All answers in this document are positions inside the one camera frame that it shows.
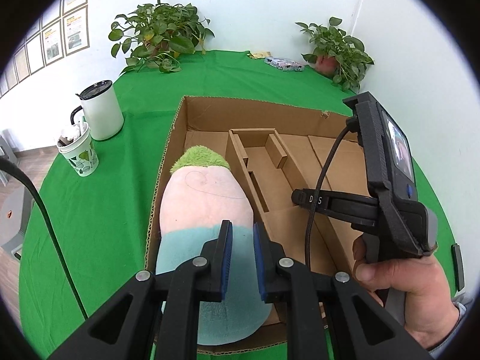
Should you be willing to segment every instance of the torn cardboard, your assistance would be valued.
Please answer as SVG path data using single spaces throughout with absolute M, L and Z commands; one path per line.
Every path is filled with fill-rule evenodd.
M 170 168 L 186 149 L 203 145 L 229 162 L 245 191 L 255 221 L 287 256 L 304 262 L 308 212 L 291 201 L 296 188 L 315 188 L 345 116 L 289 105 L 234 98 L 183 98 L 167 138 L 154 189 L 147 233 L 145 267 L 155 270 L 161 242 L 158 213 Z M 368 196 L 363 152 L 356 136 L 347 134 L 329 168 L 323 188 Z M 352 243 L 358 236 L 348 223 L 316 214 L 311 236 L 311 266 L 333 275 L 351 272 Z M 286 341 L 285 308 L 272 309 L 267 321 L 236 343 L 200 346 L 199 351 L 226 354 L 256 350 Z

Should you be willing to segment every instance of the green tablecloth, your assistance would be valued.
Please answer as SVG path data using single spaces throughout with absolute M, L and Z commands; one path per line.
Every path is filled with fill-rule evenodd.
M 114 138 L 94 143 L 98 169 L 80 178 L 58 156 L 40 190 L 89 315 L 143 268 L 158 166 L 183 95 L 258 99 L 350 113 L 341 102 L 348 94 L 309 67 L 301 73 L 282 72 L 249 59 L 245 52 L 226 51 L 185 55 L 181 66 L 180 73 L 146 69 L 120 77 L 114 87 L 125 125 Z M 453 294 L 452 232 L 428 181 L 414 166 L 419 199 L 439 219 L 436 255 Z M 36 206 L 23 245 L 19 292 L 25 336 L 46 357 L 83 319 Z M 234 357 L 259 356 L 285 359 L 285 345 Z

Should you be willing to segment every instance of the silver screw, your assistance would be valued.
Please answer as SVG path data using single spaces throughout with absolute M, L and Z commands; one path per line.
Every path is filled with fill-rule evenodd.
M 278 260 L 278 263 L 284 268 L 290 268 L 293 265 L 293 260 L 289 259 L 288 257 L 284 257 Z
M 149 278 L 150 278 L 150 272 L 148 271 L 139 271 L 135 275 L 135 279 L 137 279 L 138 281 L 146 281 Z
M 192 264 L 194 266 L 205 266 L 207 264 L 207 259 L 202 256 L 195 257 L 192 261 Z
M 335 274 L 335 279 L 340 283 L 346 283 L 350 280 L 350 276 L 348 273 L 340 271 Z

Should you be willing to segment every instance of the wooden floor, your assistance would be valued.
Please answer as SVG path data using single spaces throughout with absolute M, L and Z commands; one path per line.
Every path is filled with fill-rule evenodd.
M 16 153 L 20 159 L 20 169 L 33 181 L 37 189 L 40 189 L 43 179 L 47 175 L 57 154 L 58 150 L 54 146 Z M 12 178 L 9 178 L 6 187 L 0 182 L 0 207 L 7 196 L 20 186 L 20 182 Z M 0 295 L 18 326 L 20 326 L 20 312 L 18 310 L 19 269 L 20 263 L 12 259 L 7 252 L 0 248 Z

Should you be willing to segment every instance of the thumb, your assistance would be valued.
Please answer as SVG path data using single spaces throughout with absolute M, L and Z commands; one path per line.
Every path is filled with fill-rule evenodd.
M 355 276 L 371 291 L 395 288 L 399 291 L 421 293 L 431 279 L 436 259 L 389 259 L 373 264 L 360 264 Z

